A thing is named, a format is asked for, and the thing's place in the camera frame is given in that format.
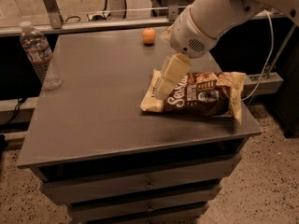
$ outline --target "drawer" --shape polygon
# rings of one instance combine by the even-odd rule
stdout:
[[[207,202],[214,199],[221,185],[203,186],[202,183],[183,185],[99,200],[84,202],[68,208],[69,216],[76,222],[125,216],[133,213],[148,213],[183,204]]]
[[[42,185],[42,192],[57,204],[79,203],[150,189],[162,189],[228,176],[241,160],[240,154],[212,159],[171,163],[157,171],[137,170],[103,176],[90,176]]]
[[[186,218],[197,218],[208,209],[207,203],[193,203],[173,208],[165,208],[147,214],[135,214],[122,217],[114,217],[105,220],[83,222],[88,224],[161,224],[161,222]]]

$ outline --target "terrazzo floor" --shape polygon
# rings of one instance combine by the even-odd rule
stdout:
[[[242,161],[221,181],[222,190],[197,219],[167,224],[299,223],[299,138],[286,139],[263,102],[250,109],[263,129],[241,150]],[[69,223],[64,206],[39,191],[30,172],[16,168],[19,150],[5,151],[0,164],[0,223]]]

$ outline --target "plastic bottle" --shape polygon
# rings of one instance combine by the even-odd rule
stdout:
[[[22,30],[21,46],[45,90],[60,87],[63,80],[59,75],[47,38],[30,21],[21,22],[20,27]]]

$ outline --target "bottle cap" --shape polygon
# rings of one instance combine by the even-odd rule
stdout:
[[[20,27],[24,32],[29,32],[34,28],[34,25],[30,21],[23,21],[20,23]]]

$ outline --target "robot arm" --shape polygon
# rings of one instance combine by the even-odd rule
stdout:
[[[188,58],[199,58],[214,48],[220,37],[231,28],[268,7],[281,11],[299,25],[299,0],[195,0],[169,29],[170,46]],[[162,69],[156,98],[167,97],[190,65],[190,60],[186,63],[186,60],[180,62],[177,57],[171,58]]]

